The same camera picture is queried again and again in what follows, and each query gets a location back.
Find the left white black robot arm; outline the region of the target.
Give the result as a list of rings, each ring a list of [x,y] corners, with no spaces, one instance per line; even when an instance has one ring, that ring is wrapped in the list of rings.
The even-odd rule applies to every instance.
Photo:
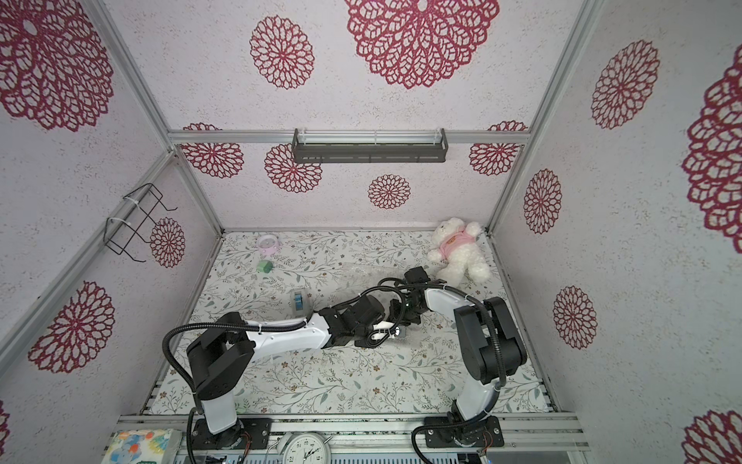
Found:
[[[238,424],[234,390],[252,361],[285,352],[357,346],[369,340],[386,311],[372,296],[305,318],[251,325],[235,311],[207,328],[187,348],[195,403],[207,430],[220,435]]]

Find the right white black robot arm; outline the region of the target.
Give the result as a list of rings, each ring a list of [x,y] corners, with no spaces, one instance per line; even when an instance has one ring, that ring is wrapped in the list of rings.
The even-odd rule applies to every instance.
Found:
[[[458,336],[469,375],[454,401],[456,421],[480,421],[494,409],[510,376],[528,360],[527,349],[511,311],[500,297],[479,300],[442,280],[431,280],[421,267],[403,278],[383,282],[406,295],[405,324],[419,323],[428,311],[450,320]]]

